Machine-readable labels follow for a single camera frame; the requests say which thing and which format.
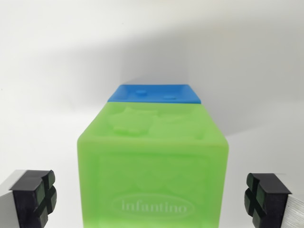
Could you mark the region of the black-padded silver gripper right finger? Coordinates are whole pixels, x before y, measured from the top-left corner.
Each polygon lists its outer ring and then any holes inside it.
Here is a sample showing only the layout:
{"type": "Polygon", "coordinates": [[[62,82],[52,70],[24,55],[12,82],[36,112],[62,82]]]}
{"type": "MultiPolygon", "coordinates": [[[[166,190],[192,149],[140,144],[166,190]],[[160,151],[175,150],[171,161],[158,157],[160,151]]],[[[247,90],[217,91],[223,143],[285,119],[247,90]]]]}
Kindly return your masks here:
{"type": "Polygon", "coordinates": [[[284,174],[249,173],[246,212],[256,228],[304,226],[304,180],[284,174]]]}

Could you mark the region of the black-padded silver gripper left finger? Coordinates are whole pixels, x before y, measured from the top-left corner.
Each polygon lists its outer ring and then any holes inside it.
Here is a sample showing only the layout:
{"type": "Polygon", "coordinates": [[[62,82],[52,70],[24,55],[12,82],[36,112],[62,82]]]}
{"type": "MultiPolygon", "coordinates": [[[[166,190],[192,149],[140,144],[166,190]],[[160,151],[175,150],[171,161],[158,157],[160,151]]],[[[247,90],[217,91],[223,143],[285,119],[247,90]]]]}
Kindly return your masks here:
{"type": "Polygon", "coordinates": [[[15,170],[0,185],[2,228],[43,228],[57,202],[52,170],[15,170]]]}

